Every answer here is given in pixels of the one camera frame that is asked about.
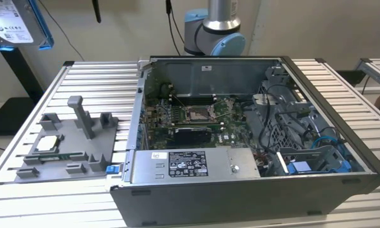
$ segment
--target warning label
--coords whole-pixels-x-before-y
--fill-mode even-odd
[[[208,176],[205,151],[169,152],[169,176]]]

